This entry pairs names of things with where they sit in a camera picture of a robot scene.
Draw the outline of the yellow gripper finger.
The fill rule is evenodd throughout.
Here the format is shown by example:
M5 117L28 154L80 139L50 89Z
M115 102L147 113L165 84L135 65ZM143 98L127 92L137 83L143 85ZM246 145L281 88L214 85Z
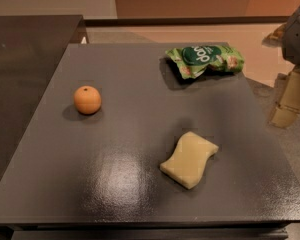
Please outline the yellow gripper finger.
M300 66L287 75L279 74L275 81L275 106L269 122L279 128L290 127L300 115Z

